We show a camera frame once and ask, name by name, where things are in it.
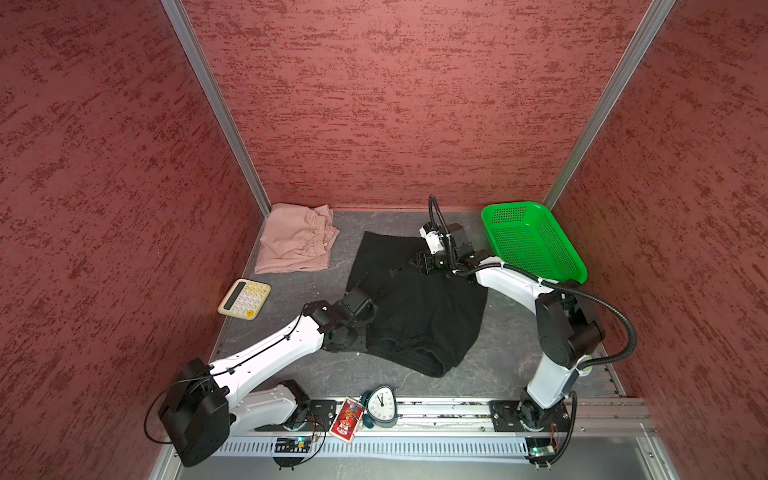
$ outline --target clock face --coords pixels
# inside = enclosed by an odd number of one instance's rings
[[[395,394],[388,386],[382,386],[373,391],[368,400],[368,414],[374,420],[389,422],[395,418]]]

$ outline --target side wall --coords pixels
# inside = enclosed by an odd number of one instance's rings
[[[160,2],[3,2],[0,71],[0,477],[141,480],[258,208]]]
[[[188,0],[270,200],[541,200],[649,0]]]
[[[768,472],[766,25],[759,0],[678,0],[554,208],[637,325],[616,368],[687,479]]]

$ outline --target textured red wall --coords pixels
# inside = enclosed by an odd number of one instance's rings
[[[0,71],[0,478],[146,478],[260,215],[160,2],[3,2]]]
[[[273,202],[541,200],[649,0],[188,0]]]
[[[678,0],[554,209],[632,314],[617,369],[688,479],[768,478],[766,25],[760,0]]]

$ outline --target black garment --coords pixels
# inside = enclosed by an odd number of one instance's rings
[[[408,261],[427,249],[422,238],[365,232],[346,288],[378,306],[367,353],[441,377],[477,340],[488,289],[447,272],[421,275]]]

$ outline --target alarm clock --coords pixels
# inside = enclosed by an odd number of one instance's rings
[[[361,403],[366,407],[362,423],[369,429],[374,425],[389,428],[397,423],[397,400],[390,386],[380,386],[362,394]]]

